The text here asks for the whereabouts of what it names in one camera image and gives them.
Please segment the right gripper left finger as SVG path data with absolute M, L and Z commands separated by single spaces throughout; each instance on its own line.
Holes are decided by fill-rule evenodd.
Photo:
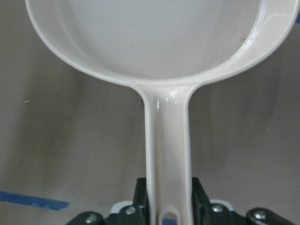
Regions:
M 146 179 L 138 178 L 135 186 L 133 202 L 127 206 L 119 206 L 107 218 L 101 214 L 86 211 L 78 214 L 68 222 L 69 225 L 149 225 L 150 210 L 146 190 Z

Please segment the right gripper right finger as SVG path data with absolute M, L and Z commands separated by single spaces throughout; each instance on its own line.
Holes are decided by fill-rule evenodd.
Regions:
M 198 178 L 192 178 L 195 225 L 292 225 L 293 222 L 266 208 L 253 208 L 245 216 L 228 204 L 210 200 Z

